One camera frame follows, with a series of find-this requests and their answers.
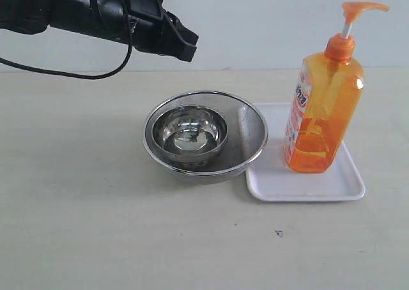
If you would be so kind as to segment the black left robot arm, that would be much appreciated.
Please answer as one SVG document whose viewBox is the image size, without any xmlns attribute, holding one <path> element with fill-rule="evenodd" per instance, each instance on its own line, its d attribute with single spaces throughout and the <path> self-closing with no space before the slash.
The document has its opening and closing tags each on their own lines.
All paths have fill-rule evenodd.
<svg viewBox="0 0 409 290">
<path fill-rule="evenodd" d="M 1 28 L 34 35 L 48 27 L 190 62 L 199 39 L 163 0 L 1 0 Z"/>
</svg>

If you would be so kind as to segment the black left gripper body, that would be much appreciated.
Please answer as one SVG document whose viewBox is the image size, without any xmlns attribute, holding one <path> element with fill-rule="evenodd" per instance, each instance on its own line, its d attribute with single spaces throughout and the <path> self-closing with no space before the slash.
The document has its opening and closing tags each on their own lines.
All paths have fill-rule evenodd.
<svg viewBox="0 0 409 290">
<path fill-rule="evenodd" d="M 49 25 L 95 38 L 132 43 L 143 52 L 157 52 L 162 22 L 128 21 L 119 0 L 57 0 Z"/>
</svg>

